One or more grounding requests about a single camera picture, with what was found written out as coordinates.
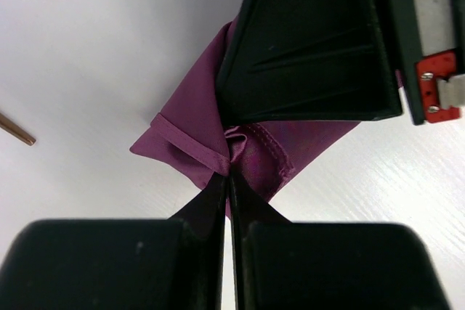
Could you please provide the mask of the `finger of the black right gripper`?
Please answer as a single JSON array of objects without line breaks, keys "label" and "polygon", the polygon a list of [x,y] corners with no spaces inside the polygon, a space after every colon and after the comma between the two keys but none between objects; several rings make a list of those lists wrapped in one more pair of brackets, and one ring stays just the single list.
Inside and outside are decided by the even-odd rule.
[{"label": "finger of the black right gripper", "polygon": [[403,109],[375,0],[243,0],[221,121],[378,121]]}]

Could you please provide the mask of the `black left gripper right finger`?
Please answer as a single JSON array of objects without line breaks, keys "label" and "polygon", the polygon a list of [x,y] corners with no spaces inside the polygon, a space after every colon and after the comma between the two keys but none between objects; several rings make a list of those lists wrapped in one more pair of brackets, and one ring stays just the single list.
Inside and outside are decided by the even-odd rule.
[{"label": "black left gripper right finger", "polygon": [[402,224],[293,223],[230,177],[238,309],[448,309],[418,235]]}]

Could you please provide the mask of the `purple cloth napkin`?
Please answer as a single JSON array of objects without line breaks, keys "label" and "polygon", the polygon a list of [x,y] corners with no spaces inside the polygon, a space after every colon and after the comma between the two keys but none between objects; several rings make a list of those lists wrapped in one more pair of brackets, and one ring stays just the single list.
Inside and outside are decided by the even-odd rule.
[{"label": "purple cloth napkin", "polygon": [[227,176],[236,169],[255,193],[270,201],[358,123],[265,121],[224,127],[214,80],[236,24],[233,20],[221,28],[130,150],[170,165],[199,189],[213,174]]}]

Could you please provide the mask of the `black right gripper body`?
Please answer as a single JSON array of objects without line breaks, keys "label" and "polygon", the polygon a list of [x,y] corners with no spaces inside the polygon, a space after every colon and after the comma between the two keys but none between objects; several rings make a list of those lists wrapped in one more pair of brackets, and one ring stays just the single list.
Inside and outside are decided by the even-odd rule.
[{"label": "black right gripper body", "polygon": [[385,0],[385,4],[413,123],[460,118],[464,107],[464,0]]}]

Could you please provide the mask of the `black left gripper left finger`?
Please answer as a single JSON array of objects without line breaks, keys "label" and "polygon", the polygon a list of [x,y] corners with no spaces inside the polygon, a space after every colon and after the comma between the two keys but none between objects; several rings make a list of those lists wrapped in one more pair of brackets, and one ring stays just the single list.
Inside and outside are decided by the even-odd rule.
[{"label": "black left gripper left finger", "polygon": [[1,265],[3,309],[218,309],[226,179],[168,219],[47,219]]}]

